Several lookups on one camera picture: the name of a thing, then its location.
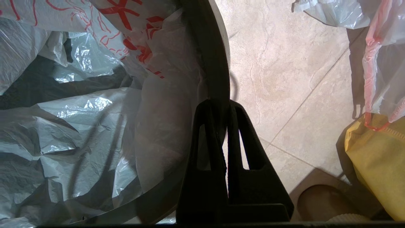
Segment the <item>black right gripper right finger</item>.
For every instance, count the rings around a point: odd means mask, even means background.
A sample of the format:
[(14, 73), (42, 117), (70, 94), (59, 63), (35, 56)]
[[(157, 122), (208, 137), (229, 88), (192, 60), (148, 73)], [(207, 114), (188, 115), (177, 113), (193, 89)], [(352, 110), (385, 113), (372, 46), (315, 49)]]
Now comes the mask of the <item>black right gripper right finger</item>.
[(247, 115), (230, 101), (227, 183), (231, 209), (243, 222), (289, 222), (294, 204)]

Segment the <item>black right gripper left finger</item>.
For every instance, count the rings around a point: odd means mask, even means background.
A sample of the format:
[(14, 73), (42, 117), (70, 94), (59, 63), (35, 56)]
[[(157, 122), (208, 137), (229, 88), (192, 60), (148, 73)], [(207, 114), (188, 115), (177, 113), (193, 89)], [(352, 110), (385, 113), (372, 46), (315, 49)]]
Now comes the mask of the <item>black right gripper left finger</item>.
[(195, 112), (191, 149), (178, 207), (177, 222), (223, 222), (228, 205), (223, 140), (215, 126), (211, 100)]

